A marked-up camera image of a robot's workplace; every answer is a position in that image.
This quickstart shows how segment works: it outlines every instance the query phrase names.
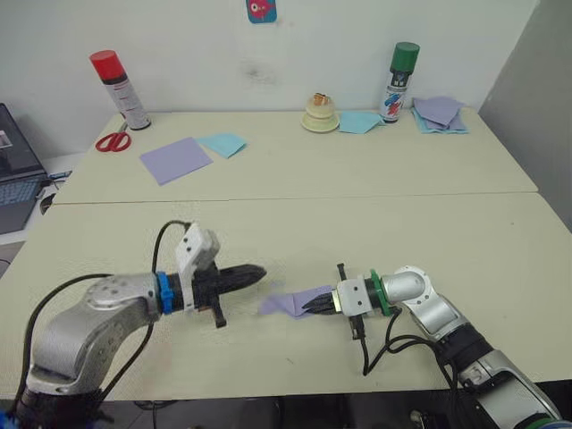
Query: red cap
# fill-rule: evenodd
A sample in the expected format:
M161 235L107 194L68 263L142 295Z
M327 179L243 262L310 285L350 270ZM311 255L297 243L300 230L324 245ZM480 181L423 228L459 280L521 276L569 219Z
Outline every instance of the red cap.
M125 74L122 62L112 50L99 51L89 56L101 80L116 79Z

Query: stacked cloth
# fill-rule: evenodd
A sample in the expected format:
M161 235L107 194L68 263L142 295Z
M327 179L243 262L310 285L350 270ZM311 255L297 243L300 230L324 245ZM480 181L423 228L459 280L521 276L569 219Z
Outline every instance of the stacked cloth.
M467 127L460 116L462 106L462 103L449 97L433 97L426 100L413 98L411 113L422 133L467 134Z

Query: sticker on wall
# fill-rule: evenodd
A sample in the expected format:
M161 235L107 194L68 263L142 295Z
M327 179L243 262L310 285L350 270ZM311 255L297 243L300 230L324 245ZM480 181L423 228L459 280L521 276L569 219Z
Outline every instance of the sticker on wall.
M276 0L246 0L248 19L253 24L276 21Z

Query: laptop keyboard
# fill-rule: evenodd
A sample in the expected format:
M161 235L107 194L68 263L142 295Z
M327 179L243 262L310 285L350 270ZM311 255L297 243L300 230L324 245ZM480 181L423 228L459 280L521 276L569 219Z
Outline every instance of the laptop keyboard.
M20 203L34 198L38 179L29 181L16 181L15 183L5 183L0 185L0 206Z

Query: green cap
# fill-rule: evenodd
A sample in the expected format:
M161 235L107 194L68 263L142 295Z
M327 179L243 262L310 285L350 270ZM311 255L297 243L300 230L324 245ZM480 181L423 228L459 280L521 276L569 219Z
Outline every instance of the green cap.
M418 54L419 45L410 42L399 42L395 45L395 50L393 51L391 68L400 72L413 72Z

